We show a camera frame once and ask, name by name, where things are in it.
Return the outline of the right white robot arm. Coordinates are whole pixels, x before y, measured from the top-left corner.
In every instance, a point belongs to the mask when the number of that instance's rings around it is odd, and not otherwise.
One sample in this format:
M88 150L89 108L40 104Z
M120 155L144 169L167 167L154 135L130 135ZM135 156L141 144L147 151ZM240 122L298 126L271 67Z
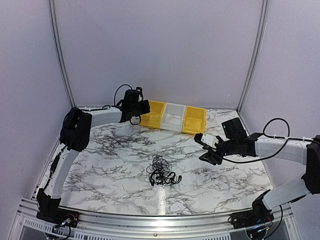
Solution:
M305 173L291 182L273 190L267 190L252 202L247 219L258 224L273 208L295 202L309 194L320 192L320 137L293 138L271 136L264 131L248 135L241 120L233 118L225 121L222 128L227 140L218 135L197 133L194 141L202 146L206 153L199 159L212 165L228 161L228 156L253 157L255 162L272 158L288 160L304 165Z

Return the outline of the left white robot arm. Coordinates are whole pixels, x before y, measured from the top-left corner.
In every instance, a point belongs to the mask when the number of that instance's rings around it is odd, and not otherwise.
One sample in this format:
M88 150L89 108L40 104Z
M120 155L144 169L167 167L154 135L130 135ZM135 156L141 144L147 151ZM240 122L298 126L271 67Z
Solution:
M144 99L143 89L139 86L126 90L123 99L113 105L89 110L73 107L62 122L59 143L63 147L50 167L47 183L37 194L39 212L53 223L63 219L63 211L59 208L62 188L74 160L87 148L92 128L130 122L133 117L141 118L149 112L149 101Z

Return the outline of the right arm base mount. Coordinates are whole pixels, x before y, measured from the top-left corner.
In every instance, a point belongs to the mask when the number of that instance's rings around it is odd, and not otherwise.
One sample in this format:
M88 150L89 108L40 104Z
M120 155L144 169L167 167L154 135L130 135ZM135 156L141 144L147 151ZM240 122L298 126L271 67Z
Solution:
M272 210L267 209L263 203L264 196L270 192L267 190L259 195L251 204L251 210L234 212L228 218L228 222L234 229L246 228L268 223L274 220Z

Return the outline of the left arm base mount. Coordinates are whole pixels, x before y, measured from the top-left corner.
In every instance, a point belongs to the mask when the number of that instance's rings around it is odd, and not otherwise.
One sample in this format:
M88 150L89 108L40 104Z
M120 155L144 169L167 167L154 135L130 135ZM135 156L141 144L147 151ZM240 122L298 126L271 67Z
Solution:
M61 225L67 219L70 219L69 225L72 228L77 227L80 213L75 210L60 208L61 199L41 200L38 202L38 212L36 217L40 220Z

